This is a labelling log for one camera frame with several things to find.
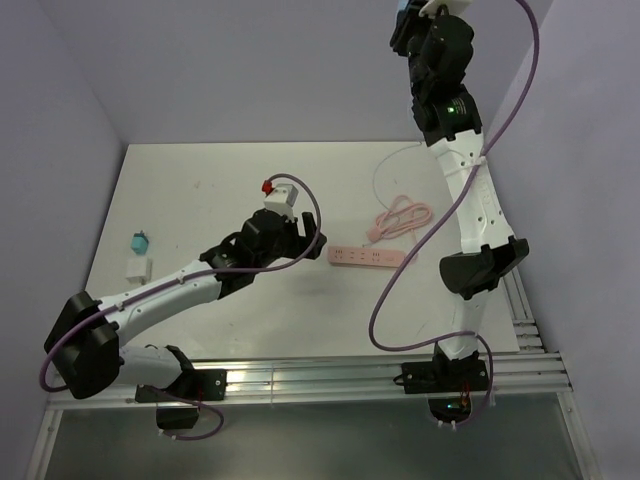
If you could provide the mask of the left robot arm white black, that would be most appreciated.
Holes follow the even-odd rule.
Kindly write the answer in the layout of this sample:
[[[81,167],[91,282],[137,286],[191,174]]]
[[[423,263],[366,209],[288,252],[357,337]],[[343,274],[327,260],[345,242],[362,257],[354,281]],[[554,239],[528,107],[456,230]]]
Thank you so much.
[[[63,389],[78,399],[115,383],[137,384],[172,399],[194,400],[206,390],[202,372],[173,345],[133,347],[151,327],[193,307],[219,301],[251,285],[261,273],[315,260],[326,243],[321,217],[289,218],[263,208],[242,229],[177,272],[129,292],[94,299],[82,291],[63,307],[44,349]]]

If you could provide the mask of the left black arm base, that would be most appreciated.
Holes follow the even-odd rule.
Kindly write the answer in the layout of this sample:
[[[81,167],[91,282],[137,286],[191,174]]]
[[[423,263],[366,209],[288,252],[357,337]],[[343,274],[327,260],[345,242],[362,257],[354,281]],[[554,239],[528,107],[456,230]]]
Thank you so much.
[[[165,389],[137,386],[134,401],[156,404],[156,425],[164,431],[178,433],[196,426],[205,410],[204,402],[222,401],[226,386],[225,369],[195,369],[183,372]]]

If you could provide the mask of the light blue charger plug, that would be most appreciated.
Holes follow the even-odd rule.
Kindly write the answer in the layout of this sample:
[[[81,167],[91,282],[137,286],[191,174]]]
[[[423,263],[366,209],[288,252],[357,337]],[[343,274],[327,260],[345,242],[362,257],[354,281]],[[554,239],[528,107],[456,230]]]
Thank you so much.
[[[416,4],[414,0],[400,0],[397,6],[397,14],[408,14],[409,12],[414,11],[416,8]]]

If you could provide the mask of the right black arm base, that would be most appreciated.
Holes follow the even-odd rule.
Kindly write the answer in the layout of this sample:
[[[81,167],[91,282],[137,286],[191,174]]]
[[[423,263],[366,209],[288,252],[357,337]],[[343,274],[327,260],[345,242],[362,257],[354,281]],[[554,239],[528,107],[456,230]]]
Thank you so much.
[[[484,393],[477,407],[486,407],[493,389],[494,364],[478,352],[450,360],[436,349],[428,361],[405,362],[393,383],[406,395],[426,395],[431,416],[437,424],[452,428],[469,421],[474,414],[473,393]]]

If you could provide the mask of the pink power strip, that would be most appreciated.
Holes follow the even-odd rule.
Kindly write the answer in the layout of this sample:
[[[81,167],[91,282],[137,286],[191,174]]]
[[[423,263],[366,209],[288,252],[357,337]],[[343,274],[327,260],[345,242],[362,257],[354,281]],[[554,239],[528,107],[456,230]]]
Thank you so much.
[[[404,259],[405,253],[399,250],[344,246],[328,248],[328,261],[332,265],[398,268]]]

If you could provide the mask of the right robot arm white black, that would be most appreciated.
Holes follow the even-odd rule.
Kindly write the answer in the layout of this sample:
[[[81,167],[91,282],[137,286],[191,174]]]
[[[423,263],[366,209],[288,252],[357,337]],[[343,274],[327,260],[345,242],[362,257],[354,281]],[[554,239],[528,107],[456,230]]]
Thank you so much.
[[[479,110],[464,86],[473,56],[473,29],[451,1],[405,1],[396,15],[391,49],[408,61],[411,110],[454,201],[461,250],[439,262],[454,295],[453,337],[439,341],[435,383],[452,390],[468,374],[491,293],[529,253],[506,220],[491,178]]]

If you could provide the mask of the teal plug adapter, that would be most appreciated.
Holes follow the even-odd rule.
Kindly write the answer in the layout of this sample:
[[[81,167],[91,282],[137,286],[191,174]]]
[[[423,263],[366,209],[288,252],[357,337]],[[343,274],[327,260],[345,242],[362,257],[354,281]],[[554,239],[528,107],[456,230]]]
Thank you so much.
[[[149,239],[143,231],[133,234],[130,248],[136,255],[144,256],[147,253]]]

